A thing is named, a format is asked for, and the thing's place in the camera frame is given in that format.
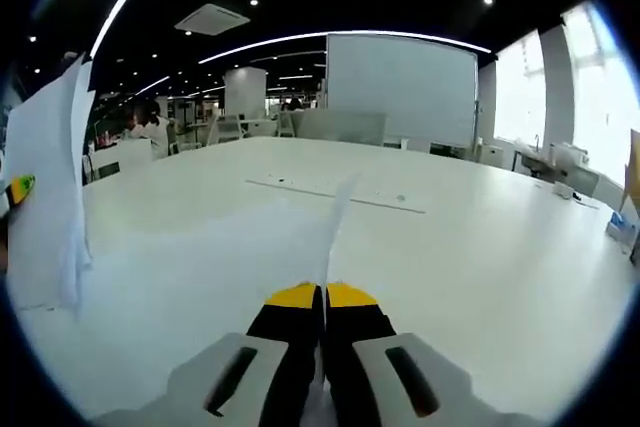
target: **black ceiling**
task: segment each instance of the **black ceiling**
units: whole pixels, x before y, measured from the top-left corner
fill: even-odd
[[[204,65],[198,61],[252,42],[286,35],[342,29],[381,29],[439,35],[498,51],[534,28],[558,22],[559,14],[580,0],[129,0],[109,30],[94,63],[93,86],[100,94],[116,92],[112,103],[166,76],[171,78],[151,94],[190,93],[215,87],[235,64],[256,65],[269,72],[268,86],[281,76],[312,74],[301,79],[317,83],[322,53],[252,60],[293,52],[324,50],[323,39],[273,44],[234,54]],[[115,0],[50,0],[36,11],[38,18],[24,42],[18,72],[28,90],[55,74],[66,51],[88,52]],[[205,3],[214,3],[251,19],[218,36],[186,36],[174,25]],[[491,60],[481,56],[480,63]]]

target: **window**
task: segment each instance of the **window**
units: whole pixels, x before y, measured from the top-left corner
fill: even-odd
[[[493,136],[542,146],[545,96],[542,45],[535,31],[498,54]]]
[[[589,167],[624,185],[629,131],[640,130],[631,70],[593,4],[581,4],[563,18],[573,70],[573,143],[589,152]]]

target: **table surface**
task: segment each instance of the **table surface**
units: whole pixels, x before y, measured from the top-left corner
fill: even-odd
[[[425,213],[351,202],[329,280],[376,297],[398,333],[416,333],[467,370],[476,395],[497,409],[559,415],[603,359],[637,279],[604,233],[611,210],[562,200],[542,181],[421,152],[252,138],[85,187],[90,247],[105,256],[132,234],[198,228],[282,197],[326,212],[331,199],[246,180],[333,189],[356,173],[356,197],[401,195]],[[180,195],[185,178],[193,181]],[[255,314],[236,315],[204,295],[198,278],[169,281],[144,263],[118,267],[86,274],[78,321],[60,310],[19,313],[43,364],[85,415],[160,395],[174,367],[220,337],[216,312],[225,312],[221,328],[240,332]],[[225,272],[212,275],[224,290]]]

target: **yellow object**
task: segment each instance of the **yellow object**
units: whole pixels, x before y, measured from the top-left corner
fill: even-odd
[[[291,289],[276,292],[264,303],[264,305],[310,309],[313,304],[313,294],[315,290],[315,284],[300,284],[296,287],[292,287]]]
[[[11,181],[11,184],[9,185],[9,192],[11,193],[13,205],[18,205],[27,198],[27,195],[31,192],[35,181],[36,178],[33,175],[21,175]]]
[[[331,307],[357,307],[362,305],[377,305],[376,299],[362,290],[347,284],[337,283],[327,285],[329,304]]]

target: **whiteboard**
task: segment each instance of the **whiteboard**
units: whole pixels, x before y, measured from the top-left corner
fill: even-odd
[[[329,35],[329,109],[387,114],[385,135],[468,147],[476,55],[423,40]]]

